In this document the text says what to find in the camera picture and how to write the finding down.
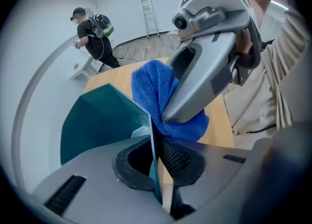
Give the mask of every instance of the blue cloth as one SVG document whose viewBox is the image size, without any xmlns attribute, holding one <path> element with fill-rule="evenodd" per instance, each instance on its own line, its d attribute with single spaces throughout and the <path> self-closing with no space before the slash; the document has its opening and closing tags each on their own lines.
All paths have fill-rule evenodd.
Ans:
<svg viewBox="0 0 312 224">
<path fill-rule="evenodd" d="M 206 132 L 209 118 L 204 110 L 186 123 L 166 123 L 161 115 L 176 89 L 179 80 L 174 77 L 172 67 L 152 60 L 132 73 L 131 89 L 133 100 L 146 109 L 161 134 L 198 141 Z"/>
</svg>

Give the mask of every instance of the person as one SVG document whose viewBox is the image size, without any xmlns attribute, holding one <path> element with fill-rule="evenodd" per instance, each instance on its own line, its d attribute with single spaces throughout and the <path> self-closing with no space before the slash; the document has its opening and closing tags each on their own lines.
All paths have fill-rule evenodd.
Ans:
<svg viewBox="0 0 312 224">
<path fill-rule="evenodd" d="M 270 2 L 250 0 L 258 28 Z M 285 16 L 279 36 L 261 53 L 260 65 L 243 86 L 236 86 L 224 96 L 237 148 L 251 149 L 257 140 L 270 137 L 293 122 L 279 84 L 307 48 L 309 32 L 305 19 L 295 8 L 286 11 Z M 248 53 L 251 45 L 248 30 L 241 31 L 237 52 Z"/>
<path fill-rule="evenodd" d="M 80 42 L 75 45 L 77 49 L 86 47 L 91 56 L 103 64 L 110 67 L 118 68 L 120 64 L 113 56 L 113 51 L 109 39 L 104 36 L 103 38 L 91 37 L 94 36 L 92 31 L 92 25 L 90 19 L 87 17 L 86 12 L 83 8 L 78 7 L 73 11 L 73 21 L 77 26 L 77 34 Z"/>
</svg>

